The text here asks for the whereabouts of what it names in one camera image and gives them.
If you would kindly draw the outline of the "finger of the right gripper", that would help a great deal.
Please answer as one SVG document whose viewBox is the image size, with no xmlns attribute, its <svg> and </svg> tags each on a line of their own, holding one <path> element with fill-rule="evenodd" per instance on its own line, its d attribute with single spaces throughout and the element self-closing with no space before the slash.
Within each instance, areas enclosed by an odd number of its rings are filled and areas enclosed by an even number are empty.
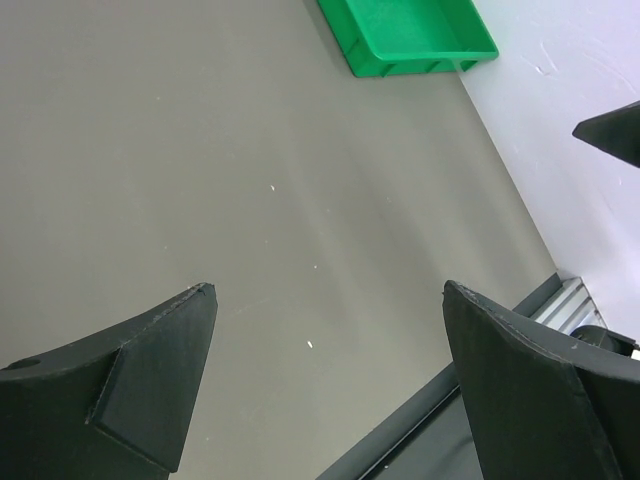
<svg viewBox="0 0 640 480">
<path fill-rule="evenodd" d="M 576 125 L 572 136 L 638 168 L 640 102 L 583 120 Z"/>
</svg>

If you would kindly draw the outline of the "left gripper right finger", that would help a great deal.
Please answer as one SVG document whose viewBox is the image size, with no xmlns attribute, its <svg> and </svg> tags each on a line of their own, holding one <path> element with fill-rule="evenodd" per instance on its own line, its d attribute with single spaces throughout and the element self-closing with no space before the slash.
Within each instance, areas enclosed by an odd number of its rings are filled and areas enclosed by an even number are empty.
<svg viewBox="0 0 640 480">
<path fill-rule="evenodd" d="M 636 479 L 639 363 L 447 281 L 443 316 L 487 479 Z"/>
</svg>

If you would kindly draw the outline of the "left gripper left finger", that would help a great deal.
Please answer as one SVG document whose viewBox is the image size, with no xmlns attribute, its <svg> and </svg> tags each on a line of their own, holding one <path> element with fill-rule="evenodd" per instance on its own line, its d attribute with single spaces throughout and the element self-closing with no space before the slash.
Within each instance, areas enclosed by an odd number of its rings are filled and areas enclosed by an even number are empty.
<svg viewBox="0 0 640 480">
<path fill-rule="evenodd" d="M 166 479 L 180 465 L 217 315 L 195 285 L 1 371 L 4 479 Z"/>
</svg>

